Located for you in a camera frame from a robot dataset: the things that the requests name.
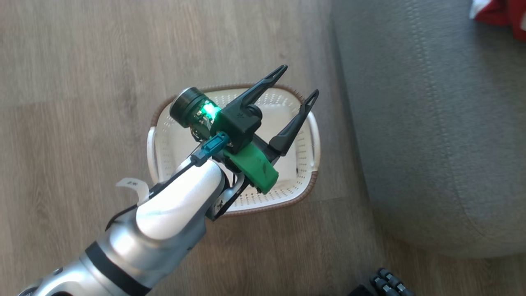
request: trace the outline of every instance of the black ring band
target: black ring band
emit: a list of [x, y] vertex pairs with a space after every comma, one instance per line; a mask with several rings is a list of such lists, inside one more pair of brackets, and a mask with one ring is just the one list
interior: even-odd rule
[[143, 286], [120, 267], [115, 265], [102, 251], [97, 242], [92, 243], [86, 254], [93, 265], [109, 280], [116, 284], [121, 290], [131, 296], [144, 296], [151, 288]]

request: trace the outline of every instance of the brown basket rim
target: brown basket rim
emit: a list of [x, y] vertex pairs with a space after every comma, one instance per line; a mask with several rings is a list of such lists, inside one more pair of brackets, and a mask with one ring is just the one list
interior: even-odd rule
[[[208, 92], [216, 92], [216, 91], [228, 90], [228, 89], [231, 89], [231, 88], [250, 88], [253, 85], [254, 85], [254, 83], [223, 84], [223, 85], [206, 86], [206, 87], [200, 88], [200, 90], [203, 93], [208, 93]], [[289, 93], [293, 94], [294, 97], [296, 97], [296, 99], [300, 103], [303, 103], [303, 101], [304, 101], [303, 96], [296, 89], [294, 89], [294, 88], [292, 88], [292, 87], [290, 87], [288, 85], [276, 84], [273, 87], [274, 88], [280, 88], [282, 90], [288, 91]], [[171, 97], [167, 98], [164, 102], [161, 103], [161, 105], [155, 111], [153, 118], [151, 119], [151, 127], [157, 127], [157, 123], [159, 122], [159, 117], [160, 117], [161, 113], [163, 112], [163, 110], [177, 96], [178, 95], [171, 96]], [[289, 200], [289, 201], [286, 201], [286, 202], [277, 203], [277, 204], [273, 204], [273, 205], [262, 206], [262, 207], [257, 208], [257, 209], [241, 210], [241, 211], [233, 211], [233, 212], [228, 212], [227, 211], [223, 216], [224, 217], [233, 217], [233, 216], [241, 216], [241, 215], [246, 215], [246, 214], [260, 213], [260, 212], [265, 212], [265, 211], [269, 211], [269, 210], [284, 208], [286, 206], [290, 206], [290, 205], [293, 205], [295, 203], [298, 203], [298, 202], [302, 201], [303, 199], [305, 199], [310, 194], [310, 192], [314, 188], [314, 184], [316, 183], [316, 179], [317, 178], [318, 178], [318, 171], [312, 171], [311, 172], [311, 176], [310, 176], [310, 180], [309, 180], [309, 184], [307, 185], [307, 188], [305, 188], [305, 190], [299, 196], [297, 196], [296, 198], [294, 198], [292, 200]]]

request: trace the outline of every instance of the silver arm segment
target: silver arm segment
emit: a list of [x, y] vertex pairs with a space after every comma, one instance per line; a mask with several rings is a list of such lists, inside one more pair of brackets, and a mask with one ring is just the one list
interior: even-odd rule
[[207, 161], [153, 199], [120, 216], [80, 258], [19, 294], [144, 295], [205, 235], [205, 214], [224, 191], [225, 175]]

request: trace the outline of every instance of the camera lens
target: camera lens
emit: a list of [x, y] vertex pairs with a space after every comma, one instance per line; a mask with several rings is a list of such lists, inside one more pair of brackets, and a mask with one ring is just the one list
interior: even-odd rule
[[189, 127], [190, 121], [187, 118], [189, 112], [201, 100], [207, 97], [196, 87], [189, 87], [179, 94], [170, 106], [170, 116], [182, 127]]

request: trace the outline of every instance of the basket handle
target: basket handle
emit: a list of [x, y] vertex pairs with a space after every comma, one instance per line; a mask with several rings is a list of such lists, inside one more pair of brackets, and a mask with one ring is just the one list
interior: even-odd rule
[[151, 180], [154, 184], [159, 183], [159, 171], [155, 163], [155, 126], [150, 127], [148, 138], [146, 140], [146, 158], [148, 159], [148, 168], [150, 170]]
[[311, 162], [311, 167], [313, 171], [317, 171], [320, 166], [320, 157], [321, 157], [321, 141], [320, 141], [320, 132], [318, 130], [318, 123], [314, 114], [309, 112], [307, 120], [310, 125], [310, 136], [312, 137], [312, 154], [314, 156], [313, 161]]

